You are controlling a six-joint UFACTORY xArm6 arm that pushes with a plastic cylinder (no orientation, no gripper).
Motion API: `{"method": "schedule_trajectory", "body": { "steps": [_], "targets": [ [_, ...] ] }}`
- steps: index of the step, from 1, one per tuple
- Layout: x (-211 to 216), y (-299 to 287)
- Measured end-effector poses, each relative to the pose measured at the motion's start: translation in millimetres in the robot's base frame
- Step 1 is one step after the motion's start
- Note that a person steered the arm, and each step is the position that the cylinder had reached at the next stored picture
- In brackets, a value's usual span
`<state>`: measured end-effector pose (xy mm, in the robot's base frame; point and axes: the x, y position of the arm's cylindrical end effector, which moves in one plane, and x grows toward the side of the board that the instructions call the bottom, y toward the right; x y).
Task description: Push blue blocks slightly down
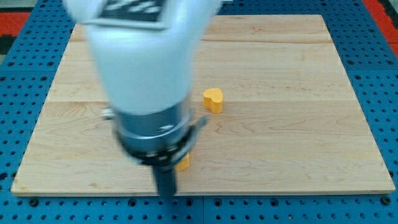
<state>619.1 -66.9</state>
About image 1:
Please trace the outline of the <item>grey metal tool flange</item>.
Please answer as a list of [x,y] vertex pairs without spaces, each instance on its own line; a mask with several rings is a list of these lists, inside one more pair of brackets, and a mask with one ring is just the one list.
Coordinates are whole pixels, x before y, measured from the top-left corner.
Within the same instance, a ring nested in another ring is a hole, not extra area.
[[203,116],[192,122],[189,95],[111,95],[108,117],[115,138],[139,164],[173,169],[194,147],[208,122]]

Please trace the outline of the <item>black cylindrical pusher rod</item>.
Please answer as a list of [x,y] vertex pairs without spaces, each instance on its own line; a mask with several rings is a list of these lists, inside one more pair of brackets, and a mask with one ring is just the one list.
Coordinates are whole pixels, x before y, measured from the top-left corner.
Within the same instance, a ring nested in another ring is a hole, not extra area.
[[177,191],[175,166],[153,166],[155,186],[160,198],[173,198]]

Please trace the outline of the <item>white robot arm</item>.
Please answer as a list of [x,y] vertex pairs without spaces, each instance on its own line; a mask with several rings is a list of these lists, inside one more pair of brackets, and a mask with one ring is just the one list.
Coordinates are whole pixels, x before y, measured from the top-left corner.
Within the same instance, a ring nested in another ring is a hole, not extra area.
[[208,121],[193,117],[193,59],[222,2],[67,0],[63,6],[86,30],[118,141],[152,168],[160,197],[173,197],[175,166]]

